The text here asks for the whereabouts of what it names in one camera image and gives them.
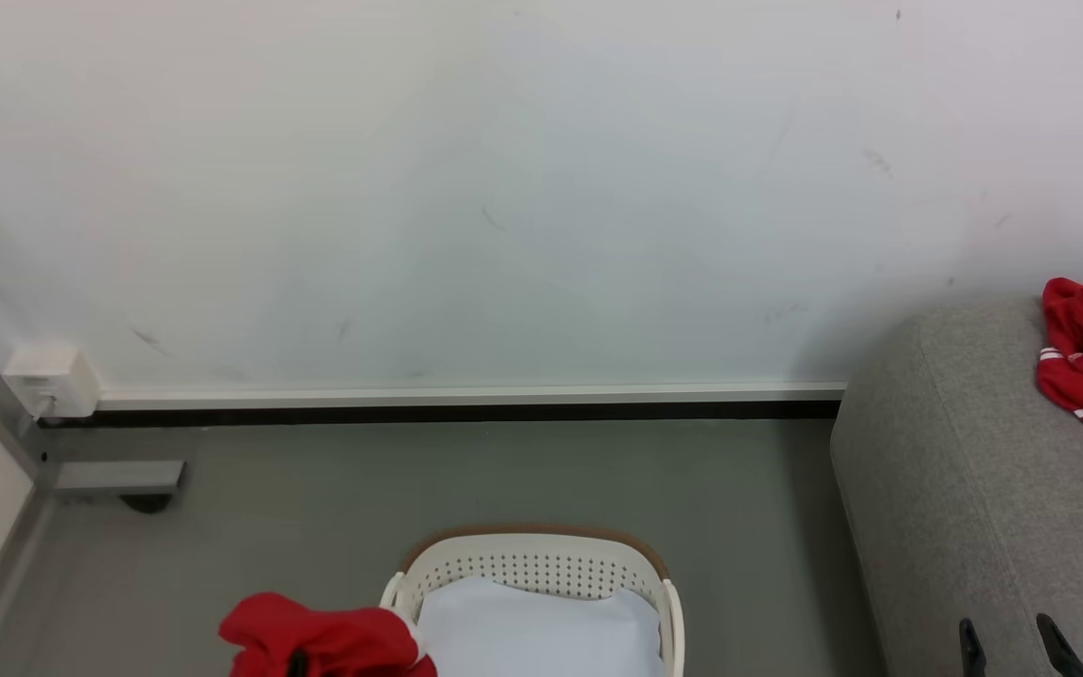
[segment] white electrical box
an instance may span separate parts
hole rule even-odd
[[[35,417],[82,418],[99,406],[99,378],[76,346],[22,346],[3,378]]]

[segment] white baseboard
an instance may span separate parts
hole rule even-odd
[[[678,382],[533,389],[126,390],[106,389],[100,411],[409,407],[455,404],[770,403],[839,400],[846,382]]]

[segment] white fabric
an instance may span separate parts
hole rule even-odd
[[[417,623],[439,677],[665,677],[658,612],[636,593],[572,600],[465,578]]]

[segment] laundry basket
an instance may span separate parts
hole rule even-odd
[[[442,531],[409,554],[382,600],[413,621],[425,596],[470,575],[542,595],[598,600],[628,588],[658,612],[667,677],[683,675],[683,611],[666,565],[627,534],[550,525],[469,526]]]

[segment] gray sofa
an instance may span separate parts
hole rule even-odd
[[[847,387],[838,485],[897,677],[960,677],[969,616],[990,677],[1054,676],[1047,613],[1083,660],[1083,425],[1039,393],[1036,299],[902,326]]]

